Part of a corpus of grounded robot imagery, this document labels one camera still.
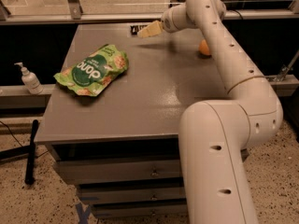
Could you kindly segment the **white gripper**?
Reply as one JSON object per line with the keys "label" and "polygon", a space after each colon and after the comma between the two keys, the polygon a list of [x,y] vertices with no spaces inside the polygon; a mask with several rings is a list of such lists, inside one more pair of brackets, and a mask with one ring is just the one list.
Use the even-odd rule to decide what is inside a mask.
{"label": "white gripper", "polygon": [[159,35],[163,28],[168,33],[174,33],[184,29],[195,29],[196,26],[192,23],[187,15],[186,6],[180,4],[178,6],[170,7],[165,11],[161,17],[161,21],[153,21],[146,27],[137,32],[137,36],[147,38]]}

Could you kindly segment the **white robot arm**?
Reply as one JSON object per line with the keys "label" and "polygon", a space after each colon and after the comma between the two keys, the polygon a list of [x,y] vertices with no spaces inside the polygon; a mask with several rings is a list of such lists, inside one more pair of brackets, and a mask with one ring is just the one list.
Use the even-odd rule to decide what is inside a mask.
{"label": "white robot arm", "polygon": [[278,96],[222,23],[221,0],[186,0],[138,32],[199,29],[215,61],[226,100],[190,105],[178,143],[190,224],[258,224],[241,152],[273,137],[283,120]]}

